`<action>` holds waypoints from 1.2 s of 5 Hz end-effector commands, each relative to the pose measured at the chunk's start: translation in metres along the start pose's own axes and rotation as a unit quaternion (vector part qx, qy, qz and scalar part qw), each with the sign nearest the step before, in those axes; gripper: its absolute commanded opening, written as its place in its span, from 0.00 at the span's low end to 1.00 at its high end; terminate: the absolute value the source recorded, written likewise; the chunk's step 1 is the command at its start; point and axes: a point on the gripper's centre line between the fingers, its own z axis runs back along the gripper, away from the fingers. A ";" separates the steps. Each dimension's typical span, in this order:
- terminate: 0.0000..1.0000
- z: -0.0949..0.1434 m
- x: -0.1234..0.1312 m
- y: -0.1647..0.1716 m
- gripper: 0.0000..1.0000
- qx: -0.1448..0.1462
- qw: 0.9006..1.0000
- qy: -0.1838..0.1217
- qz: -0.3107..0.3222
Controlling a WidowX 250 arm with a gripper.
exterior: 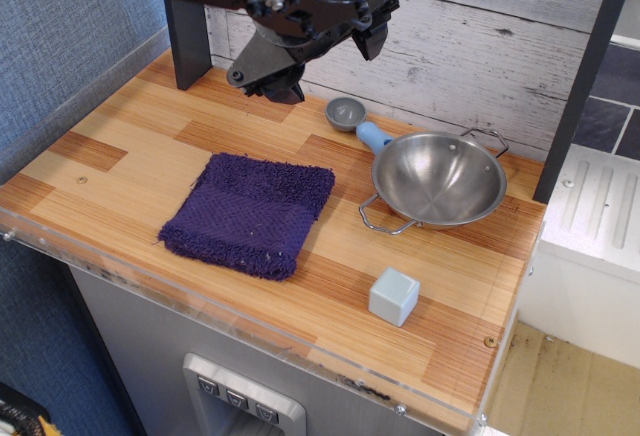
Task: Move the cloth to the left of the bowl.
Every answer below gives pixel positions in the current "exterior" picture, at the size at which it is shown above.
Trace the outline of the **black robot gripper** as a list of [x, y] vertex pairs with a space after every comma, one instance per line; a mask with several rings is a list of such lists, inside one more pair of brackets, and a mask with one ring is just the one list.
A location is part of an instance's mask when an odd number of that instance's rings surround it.
[[281, 104], [305, 101], [299, 84], [305, 64], [287, 48], [317, 44], [315, 54], [321, 56], [352, 37], [363, 58], [372, 61], [384, 46], [392, 13], [400, 7], [399, 0], [193, 1], [243, 9], [254, 20], [258, 32], [227, 71], [227, 81], [247, 96]]

